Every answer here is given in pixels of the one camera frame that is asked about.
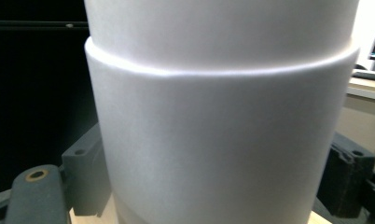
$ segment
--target white wall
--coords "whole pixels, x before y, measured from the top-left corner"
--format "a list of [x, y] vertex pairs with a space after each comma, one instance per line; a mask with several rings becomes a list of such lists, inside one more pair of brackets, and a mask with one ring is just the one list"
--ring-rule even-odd
[[375, 0], [360, 0], [353, 39], [361, 47], [357, 63], [371, 70], [374, 61], [368, 58], [375, 44]]

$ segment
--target bolt hole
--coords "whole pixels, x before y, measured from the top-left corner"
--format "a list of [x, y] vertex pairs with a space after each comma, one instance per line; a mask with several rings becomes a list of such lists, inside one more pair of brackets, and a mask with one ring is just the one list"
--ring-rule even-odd
[[363, 156], [363, 153], [360, 152], [360, 151], [353, 151], [353, 154], [354, 154], [355, 156]]
[[40, 179], [43, 179], [45, 178], [45, 176], [47, 176], [49, 173], [48, 170], [45, 170], [45, 169], [41, 169], [41, 170], [36, 170], [36, 171], [33, 171], [31, 172], [30, 174], [28, 174], [26, 177], [25, 177], [25, 180], [27, 182], [35, 182], [35, 181], [38, 181]]
[[85, 154], [85, 152], [86, 152], [86, 151], [83, 150], [83, 149], [78, 149], [78, 150], [75, 151], [75, 155], [80, 156], [80, 155]]
[[30, 177], [31, 178], [38, 178], [38, 177], [41, 177], [44, 174], [45, 173], [43, 173], [43, 171], [36, 171], [35, 173], [31, 174]]

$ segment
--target black background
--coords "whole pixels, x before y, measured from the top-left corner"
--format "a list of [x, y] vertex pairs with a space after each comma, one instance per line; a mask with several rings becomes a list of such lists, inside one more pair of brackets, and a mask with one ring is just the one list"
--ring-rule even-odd
[[[0, 21], [86, 21], [83, 1], [0, 1]], [[61, 164], [97, 122], [84, 53], [89, 30], [0, 30], [0, 191]]]

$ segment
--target white roll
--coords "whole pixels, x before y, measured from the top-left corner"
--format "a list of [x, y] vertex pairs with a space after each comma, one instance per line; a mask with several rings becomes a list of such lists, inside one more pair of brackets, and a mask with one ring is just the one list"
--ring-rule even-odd
[[90, 39], [86, 51], [127, 224], [306, 223], [355, 48], [234, 74], [129, 67]]
[[357, 0], [86, 0], [120, 224], [304, 224]]
[[94, 44], [166, 70], [245, 70], [345, 49], [357, 0], [86, 0]]

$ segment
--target white cylinder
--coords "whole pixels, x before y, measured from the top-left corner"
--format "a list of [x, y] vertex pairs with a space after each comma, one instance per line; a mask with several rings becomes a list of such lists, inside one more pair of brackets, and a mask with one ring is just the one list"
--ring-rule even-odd
[[87, 0], [120, 224], [306, 223], [356, 58], [356, 4]]
[[343, 50], [357, 0], [86, 0], [100, 49], [166, 70], [245, 70]]

